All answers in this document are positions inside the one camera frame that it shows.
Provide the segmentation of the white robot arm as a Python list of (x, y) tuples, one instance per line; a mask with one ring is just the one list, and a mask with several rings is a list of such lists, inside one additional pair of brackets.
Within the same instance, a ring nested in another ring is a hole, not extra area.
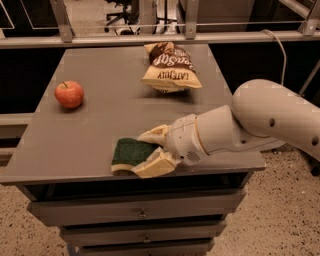
[(159, 147), (133, 168), (141, 178), (171, 173), (222, 152), (262, 151), (290, 144), (320, 160), (320, 109), (275, 82), (239, 86), (232, 103), (155, 127), (138, 139)]

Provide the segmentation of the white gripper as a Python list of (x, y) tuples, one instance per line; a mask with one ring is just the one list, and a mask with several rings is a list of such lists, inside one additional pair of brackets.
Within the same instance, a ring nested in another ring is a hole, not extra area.
[(158, 144), (158, 147), (144, 162), (132, 171), (142, 179), (159, 177), (173, 172), (180, 161), (184, 165), (194, 165), (208, 157), (201, 145), (197, 130), (197, 116), (182, 117), (169, 125), (160, 125), (144, 132), (138, 141)]

